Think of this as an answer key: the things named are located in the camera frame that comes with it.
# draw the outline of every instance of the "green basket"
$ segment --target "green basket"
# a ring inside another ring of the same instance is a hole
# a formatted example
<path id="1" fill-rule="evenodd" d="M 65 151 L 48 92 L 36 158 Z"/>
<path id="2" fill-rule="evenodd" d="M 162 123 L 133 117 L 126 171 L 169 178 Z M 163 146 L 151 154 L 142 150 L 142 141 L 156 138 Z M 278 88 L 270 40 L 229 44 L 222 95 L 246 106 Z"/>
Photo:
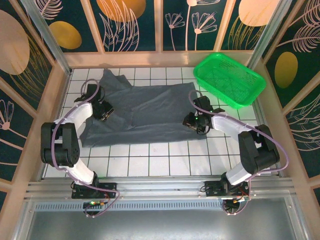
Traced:
<path id="1" fill-rule="evenodd" d="M 222 53 L 212 53 L 193 71 L 198 84 L 234 109 L 249 106 L 266 87 L 262 76 Z"/>

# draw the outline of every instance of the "flower illustration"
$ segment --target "flower illustration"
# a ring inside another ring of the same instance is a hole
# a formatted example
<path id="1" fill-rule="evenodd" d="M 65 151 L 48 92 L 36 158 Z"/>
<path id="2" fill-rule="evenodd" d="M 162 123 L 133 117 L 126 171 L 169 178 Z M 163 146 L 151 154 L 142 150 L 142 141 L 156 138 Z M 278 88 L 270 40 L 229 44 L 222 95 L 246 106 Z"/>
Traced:
<path id="1" fill-rule="evenodd" d="M 185 50 L 188 50 L 188 27 L 189 27 L 189 16 L 191 7 L 197 5 L 210 5 L 217 4 L 220 0 L 186 0 L 186 3 L 189 5 L 188 13 L 186 15 L 186 26 L 185 26 Z"/>
<path id="2" fill-rule="evenodd" d="M 11 123 L 11 120 L 12 120 L 12 116 L 14 114 L 14 109 L 15 109 L 15 105 L 11 102 L 11 101 L 8 101 L 7 102 L 7 105 L 5 103 L 4 100 L 0 100 L 0 130 L 3 130 L 3 131 L 11 131 L 12 133 L 24 138 L 24 139 L 27 139 L 26 136 L 23 136 L 22 134 L 12 130 L 10 128 L 10 123 Z M 9 145 L 13 148 L 16 148 L 18 150 L 23 150 L 22 147 L 20 146 L 17 146 L 11 142 L 8 142 L 6 140 L 3 140 L 0 138 L 0 142 L 1 143 L 4 143 L 6 145 Z M 17 163 L 6 163 L 6 162 L 0 162 L 0 164 L 3 164 L 3 165 L 12 165 L 12 166 L 16 166 Z"/>
<path id="3" fill-rule="evenodd" d="M 198 34 L 205 34 L 214 32 L 217 30 L 217 25 L 215 25 L 215 12 L 214 13 L 204 13 L 199 19 L 199 13 L 192 14 L 192 25 L 195 33 L 194 50 L 197 50 L 197 38 Z"/>
<path id="4" fill-rule="evenodd" d="M 174 43 L 174 38 L 172 36 L 172 29 L 180 28 L 185 25 L 185 22 L 183 21 L 183 17 L 181 16 L 181 13 L 177 14 L 174 13 L 171 16 L 171 13 L 167 13 L 165 15 L 165 20 L 170 28 L 170 33 L 171 33 L 171 42 L 172 42 L 172 47 L 173 50 L 175 51 L 175 43 Z"/>

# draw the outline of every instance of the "white line drawing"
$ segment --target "white line drawing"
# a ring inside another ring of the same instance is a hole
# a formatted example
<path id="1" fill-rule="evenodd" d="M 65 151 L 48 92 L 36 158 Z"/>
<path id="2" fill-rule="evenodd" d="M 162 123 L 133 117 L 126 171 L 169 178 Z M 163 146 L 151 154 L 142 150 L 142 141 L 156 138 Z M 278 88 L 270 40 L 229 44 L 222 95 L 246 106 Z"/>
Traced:
<path id="1" fill-rule="evenodd" d="M 320 149 L 320 94 L 309 104 L 289 112 L 287 120 L 300 151 Z"/>
<path id="2" fill-rule="evenodd" d="M 115 0 L 110 2 L 111 5 L 108 5 L 106 1 L 101 1 L 104 11 L 115 21 L 99 13 L 104 25 L 104 47 L 108 52 L 127 52 L 132 48 L 136 51 L 139 44 L 139 25 L 135 13 L 128 9 L 124 2 L 123 11 Z"/>
<path id="3" fill-rule="evenodd" d="M 293 39 L 282 42 L 276 47 L 292 43 L 295 52 L 311 53 L 311 49 L 315 49 L 320 44 L 320 0 L 309 0 L 303 14 L 293 21 L 289 27 L 301 18 L 305 26 L 299 28 Z"/>
<path id="4" fill-rule="evenodd" d="M 294 20 L 289 27 L 299 21 L 301 18 L 304 23 L 310 27 L 319 24 L 320 22 L 320 0 L 309 0 L 306 4 L 303 14 Z"/>
<path id="5" fill-rule="evenodd" d="M 311 53 L 320 43 L 320 24 L 316 26 L 305 25 L 301 27 L 294 35 L 292 40 L 280 43 L 277 47 L 287 43 L 292 43 L 296 52 Z"/>
<path id="6" fill-rule="evenodd" d="M 192 25 L 194 28 L 195 33 L 195 40 L 194 40 L 194 50 L 197 50 L 197 38 L 198 34 L 205 34 L 205 33 L 211 33 L 217 30 L 217 25 L 214 25 L 216 22 L 215 19 L 215 12 L 209 14 L 209 13 L 203 13 L 199 19 L 199 13 L 192 14 Z"/>
<path id="7" fill-rule="evenodd" d="M 183 17 L 181 16 L 181 13 L 179 14 L 174 13 L 172 14 L 172 16 L 171 16 L 171 13 L 167 13 L 165 15 L 165 20 L 170 28 L 172 47 L 173 47 L 173 51 L 175 51 L 176 48 L 175 48 L 174 38 L 172 36 L 172 29 L 183 27 L 186 25 L 186 23 L 183 21 Z"/>
<path id="8" fill-rule="evenodd" d="M 24 139 L 27 139 L 26 136 L 12 130 L 10 128 L 10 122 L 12 120 L 12 116 L 14 114 L 14 110 L 15 110 L 15 105 L 11 102 L 11 101 L 8 101 L 7 102 L 7 105 L 5 103 L 5 101 L 3 99 L 0 100 L 0 130 L 3 130 L 3 131 L 11 131 L 12 133 L 18 135 L 19 137 L 22 137 Z M 18 150 L 23 150 L 23 147 L 20 147 L 20 146 L 17 146 L 11 142 L 8 142 L 6 140 L 3 140 L 0 138 L 0 142 L 1 143 L 4 143 L 10 147 L 13 147 L 15 149 L 18 149 Z M 6 163 L 6 162 L 0 162 L 0 164 L 3 164 L 3 165 L 10 165 L 10 166 L 17 166 L 18 164 L 17 163 Z"/>
<path id="9" fill-rule="evenodd" d="M 63 6 L 62 0 L 34 0 L 41 16 L 47 20 L 53 20 L 60 13 Z"/>
<path id="10" fill-rule="evenodd" d="M 186 15 L 186 25 L 185 25 L 185 50 L 188 50 L 188 27 L 189 27 L 189 16 L 191 7 L 198 5 L 210 5 L 217 4 L 220 0 L 186 0 L 186 3 L 189 5 L 188 13 Z"/>

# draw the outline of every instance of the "plant drawing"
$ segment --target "plant drawing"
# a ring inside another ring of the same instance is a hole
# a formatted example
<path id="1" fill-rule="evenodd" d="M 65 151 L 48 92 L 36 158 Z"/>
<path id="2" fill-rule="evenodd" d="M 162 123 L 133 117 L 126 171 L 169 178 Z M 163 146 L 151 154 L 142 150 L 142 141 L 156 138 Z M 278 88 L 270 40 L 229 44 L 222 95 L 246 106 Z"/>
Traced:
<path id="1" fill-rule="evenodd" d="M 214 25 L 216 22 L 215 19 L 215 12 L 214 13 L 203 13 L 199 19 L 199 13 L 192 14 L 192 25 L 194 28 L 195 33 L 195 40 L 194 40 L 194 50 L 197 50 L 197 38 L 198 34 L 205 34 L 214 32 L 217 30 L 217 25 Z"/>
<path id="2" fill-rule="evenodd" d="M 185 22 L 183 21 L 183 17 L 181 16 L 181 13 L 179 14 L 174 13 L 172 14 L 172 16 L 170 13 L 167 13 L 165 15 L 165 20 L 170 28 L 172 47 L 173 47 L 173 50 L 175 51 L 176 48 L 175 48 L 174 38 L 172 36 L 172 29 L 185 26 Z"/>

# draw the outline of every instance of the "dark teal wallpaper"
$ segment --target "dark teal wallpaper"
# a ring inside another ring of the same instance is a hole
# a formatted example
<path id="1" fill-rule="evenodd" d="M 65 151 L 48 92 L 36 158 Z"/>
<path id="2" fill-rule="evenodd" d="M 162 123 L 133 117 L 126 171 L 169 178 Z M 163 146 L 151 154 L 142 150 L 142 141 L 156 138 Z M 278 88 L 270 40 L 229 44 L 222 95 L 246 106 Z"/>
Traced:
<path id="1" fill-rule="evenodd" d="M 106 52 L 155 51 L 154 0 L 90 0 Z"/>
<path id="2" fill-rule="evenodd" d="M 0 191 L 0 213 L 1 213 L 1 209 L 5 203 L 5 199 L 6 199 L 7 193 L 5 191 Z"/>
<path id="3" fill-rule="evenodd" d="M 52 66 L 8 1 L 0 2 L 0 78 L 37 109 Z"/>
<path id="4" fill-rule="evenodd" d="M 213 50 L 225 0 L 164 0 L 163 50 Z"/>
<path id="5" fill-rule="evenodd" d="M 306 0 L 266 63 L 281 105 L 320 71 L 320 1 Z"/>
<path id="6" fill-rule="evenodd" d="M 64 53 L 97 52 L 80 0 L 35 0 Z"/>
<path id="7" fill-rule="evenodd" d="M 258 7 L 253 5 L 253 2 L 257 2 Z M 264 16 L 267 13 L 262 3 L 264 1 L 256 0 L 236 0 L 235 5 L 231 14 L 229 25 L 227 27 L 221 50 L 253 50 L 257 45 L 257 42 L 265 29 L 265 24 L 268 21 L 259 21 L 261 19 L 267 19 L 269 15 Z M 245 11 L 240 11 L 240 5 L 245 5 Z"/>
<path id="8" fill-rule="evenodd" d="M 12 181 L 33 118 L 0 90 L 0 179 Z"/>
<path id="9" fill-rule="evenodd" d="M 286 115 L 309 178 L 320 174 L 320 85 Z"/>

